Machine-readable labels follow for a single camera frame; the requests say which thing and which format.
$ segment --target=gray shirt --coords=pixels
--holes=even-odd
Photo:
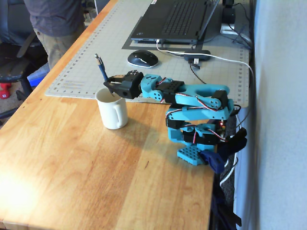
[[[84,22],[81,0],[24,0],[35,29],[53,37],[67,36]]]

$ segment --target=red dumbbell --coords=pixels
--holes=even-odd
[[[1,99],[8,99],[10,97],[10,92],[8,90],[1,90],[0,91],[0,98]]]
[[[3,90],[8,90],[10,87],[12,87],[12,84],[11,83],[1,83],[0,86]]]

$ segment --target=wooden tabletop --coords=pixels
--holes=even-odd
[[[115,3],[0,130],[0,228],[207,229],[213,172],[177,157],[168,106],[128,103],[129,123],[108,130],[95,100],[44,95]]]

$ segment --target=gray cutting mat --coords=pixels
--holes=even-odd
[[[151,51],[159,58],[159,64],[154,68],[138,68],[127,62],[127,57],[132,50],[123,49],[122,47],[150,3],[151,0],[119,0],[54,80],[46,91],[46,95],[93,99],[95,92],[104,87],[103,77],[94,58],[95,53],[101,56],[108,76],[122,75],[130,70],[137,69],[143,72],[144,75],[147,73],[157,74],[161,77],[184,81],[186,84],[201,84],[190,71],[189,64],[183,58],[161,53],[157,50]],[[245,19],[243,13],[237,13],[238,17],[241,17],[241,21]],[[155,47],[155,45],[137,44],[134,41],[131,42],[130,46],[139,47],[140,49],[142,47],[154,49]],[[185,45],[171,45],[170,47],[190,48],[190,46]],[[211,54],[216,56],[248,63],[248,50],[232,44],[230,39],[221,36],[217,36],[211,42],[206,43],[202,49],[208,49]],[[202,62],[201,69],[195,72],[206,83],[227,85],[230,88],[228,97],[242,107],[248,106],[249,74],[245,65],[211,58],[207,62]],[[142,97],[134,101],[158,103],[155,100]]]

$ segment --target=laptop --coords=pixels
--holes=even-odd
[[[135,41],[196,43],[219,0],[153,0],[132,33]]]

